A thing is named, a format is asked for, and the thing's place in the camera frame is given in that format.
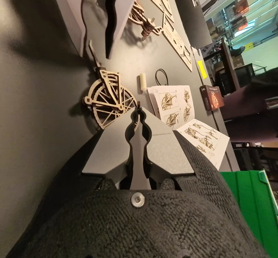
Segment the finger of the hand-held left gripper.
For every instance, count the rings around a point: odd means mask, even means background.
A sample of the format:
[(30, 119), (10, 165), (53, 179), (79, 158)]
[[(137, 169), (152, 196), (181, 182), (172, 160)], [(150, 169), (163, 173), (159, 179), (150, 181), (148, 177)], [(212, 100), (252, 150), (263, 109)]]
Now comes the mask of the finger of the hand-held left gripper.
[(111, 58), (114, 46), (121, 38), (135, 0), (97, 0), (98, 6), (107, 14), (105, 30), (106, 58)]
[(85, 51), (86, 27), (82, 15), (83, 0), (56, 0), (69, 36), (79, 54)]

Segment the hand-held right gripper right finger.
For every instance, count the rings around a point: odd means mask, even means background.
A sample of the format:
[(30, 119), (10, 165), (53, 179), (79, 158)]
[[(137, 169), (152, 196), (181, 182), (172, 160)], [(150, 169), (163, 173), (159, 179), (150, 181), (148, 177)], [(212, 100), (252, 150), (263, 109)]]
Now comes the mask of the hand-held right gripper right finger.
[(146, 140), (143, 169), (151, 186), (160, 186), (165, 179), (191, 177), (195, 172), (171, 127), (140, 107), (142, 136)]

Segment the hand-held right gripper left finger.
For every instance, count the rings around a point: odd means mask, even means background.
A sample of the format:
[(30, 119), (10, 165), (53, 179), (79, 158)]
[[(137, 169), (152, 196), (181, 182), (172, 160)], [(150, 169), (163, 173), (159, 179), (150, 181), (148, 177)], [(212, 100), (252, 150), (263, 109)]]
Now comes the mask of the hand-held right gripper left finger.
[(135, 134), (138, 109), (131, 108), (100, 135), (82, 173), (112, 179), (118, 185), (131, 185), (133, 149), (130, 140)]

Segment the wooden gear model assembly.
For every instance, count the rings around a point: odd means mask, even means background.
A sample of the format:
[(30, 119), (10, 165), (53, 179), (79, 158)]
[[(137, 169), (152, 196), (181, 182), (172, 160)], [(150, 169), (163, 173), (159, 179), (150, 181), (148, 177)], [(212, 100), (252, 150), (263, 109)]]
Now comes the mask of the wooden gear model assembly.
[(163, 27), (156, 27), (154, 20), (155, 18), (147, 18), (144, 15), (144, 8), (137, 2), (134, 1), (132, 6), (131, 12), (128, 16), (128, 20), (136, 25), (142, 27), (142, 41), (146, 40), (146, 38), (151, 34), (154, 33), (156, 36), (159, 36), (163, 32)]

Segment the wooden bicycle model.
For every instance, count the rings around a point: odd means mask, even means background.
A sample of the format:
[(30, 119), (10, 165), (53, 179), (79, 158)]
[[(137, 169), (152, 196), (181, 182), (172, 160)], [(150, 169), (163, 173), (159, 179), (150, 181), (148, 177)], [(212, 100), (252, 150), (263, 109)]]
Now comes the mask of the wooden bicycle model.
[(137, 108), (138, 101), (127, 88), (122, 86), (119, 72), (107, 71), (100, 65), (91, 39), (88, 46), (94, 58), (99, 79), (91, 85), (82, 102), (92, 110), (99, 128), (105, 129), (123, 114)]

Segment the cream wax stick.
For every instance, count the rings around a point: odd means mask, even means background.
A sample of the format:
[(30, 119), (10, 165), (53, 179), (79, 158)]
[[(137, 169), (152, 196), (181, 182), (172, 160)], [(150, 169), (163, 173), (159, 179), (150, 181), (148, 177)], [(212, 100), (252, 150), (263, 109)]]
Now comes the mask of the cream wax stick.
[(146, 82), (146, 75), (145, 73), (141, 73), (139, 75), (139, 82), (140, 82), (140, 90), (146, 91), (147, 90), (147, 82)]

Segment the white instruction booklet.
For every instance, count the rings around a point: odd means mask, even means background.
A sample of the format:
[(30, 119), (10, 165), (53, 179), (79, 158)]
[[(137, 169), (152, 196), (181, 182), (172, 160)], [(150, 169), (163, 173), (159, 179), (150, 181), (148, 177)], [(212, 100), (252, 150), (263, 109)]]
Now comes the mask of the white instruction booklet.
[(147, 92), (156, 117), (178, 131), (219, 170), (230, 139), (195, 118), (190, 87), (152, 86)]

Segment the black product box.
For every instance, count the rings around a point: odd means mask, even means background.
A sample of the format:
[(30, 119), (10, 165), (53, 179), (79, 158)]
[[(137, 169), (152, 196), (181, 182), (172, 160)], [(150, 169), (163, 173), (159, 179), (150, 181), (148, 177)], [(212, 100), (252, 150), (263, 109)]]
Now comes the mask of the black product box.
[(206, 111), (214, 111), (224, 106), (224, 100), (218, 86), (203, 85), (200, 87)]

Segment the black flat sheet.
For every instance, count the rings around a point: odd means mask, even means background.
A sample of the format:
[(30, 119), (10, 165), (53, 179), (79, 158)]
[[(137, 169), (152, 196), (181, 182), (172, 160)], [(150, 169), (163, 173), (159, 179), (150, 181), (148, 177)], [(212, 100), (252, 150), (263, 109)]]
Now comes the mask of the black flat sheet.
[(190, 45), (197, 50), (210, 45), (212, 38), (200, 0), (175, 0), (175, 2)]

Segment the yellow tape strip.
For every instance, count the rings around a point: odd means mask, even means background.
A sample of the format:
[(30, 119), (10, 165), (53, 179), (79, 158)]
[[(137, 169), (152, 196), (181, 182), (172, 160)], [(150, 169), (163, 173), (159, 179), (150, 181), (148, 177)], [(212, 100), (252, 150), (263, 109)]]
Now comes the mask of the yellow tape strip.
[(206, 72), (206, 70), (205, 70), (203, 60), (197, 61), (197, 64), (198, 64), (200, 73), (201, 73), (201, 75), (202, 75), (202, 78), (203, 78), (203, 79), (206, 79), (206, 78), (207, 78), (207, 72)]

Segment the green plastic bin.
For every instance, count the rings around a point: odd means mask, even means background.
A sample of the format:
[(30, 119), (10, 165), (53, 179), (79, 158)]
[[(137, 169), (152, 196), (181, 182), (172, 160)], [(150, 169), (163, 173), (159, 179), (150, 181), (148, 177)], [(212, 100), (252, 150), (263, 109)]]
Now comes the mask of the green plastic bin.
[(266, 171), (220, 172), (241, 213), (268, 255), (278, 257), (278, 207)]

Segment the dark background desk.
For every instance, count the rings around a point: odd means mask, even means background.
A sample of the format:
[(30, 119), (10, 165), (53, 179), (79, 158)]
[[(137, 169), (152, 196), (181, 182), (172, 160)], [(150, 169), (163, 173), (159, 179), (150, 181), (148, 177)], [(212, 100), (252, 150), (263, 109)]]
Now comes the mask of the dark background desk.
[(231, 87), (231, 92), (233, 93), (240, 89), (240, 85), (232, 61), (230, 50), (228, 48), (228, 45), (225, 43), (224, 38), (221, 38), (220, 50), (218, 51), (218, 54), (222, 57), (223, 69), (227, 75), (227, 80)]

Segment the black monitor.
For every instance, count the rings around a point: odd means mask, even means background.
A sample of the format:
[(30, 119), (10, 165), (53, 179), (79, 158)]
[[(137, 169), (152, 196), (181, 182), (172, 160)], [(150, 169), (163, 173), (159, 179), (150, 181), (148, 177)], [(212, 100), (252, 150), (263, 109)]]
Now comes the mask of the black monitor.
[(240, 88), (250, 84), (252, 78), (255, 76), (252, 63), (235, 68), (235, 73), (237, 75)]

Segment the orange lit cabinet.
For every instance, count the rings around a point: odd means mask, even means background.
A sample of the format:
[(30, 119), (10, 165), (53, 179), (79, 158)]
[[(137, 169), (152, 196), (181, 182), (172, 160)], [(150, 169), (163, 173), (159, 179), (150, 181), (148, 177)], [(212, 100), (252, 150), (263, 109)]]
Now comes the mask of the orange lit cabinet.
[(247, 0), (240, 0), (233, 7), (234, 15), (245, 14), (249, 10), (249, 5)]
[(246, 16), (240, 16), (232, 21), (233, 32), (241, 31), (247, 26), (248, 26), (248, 21)]

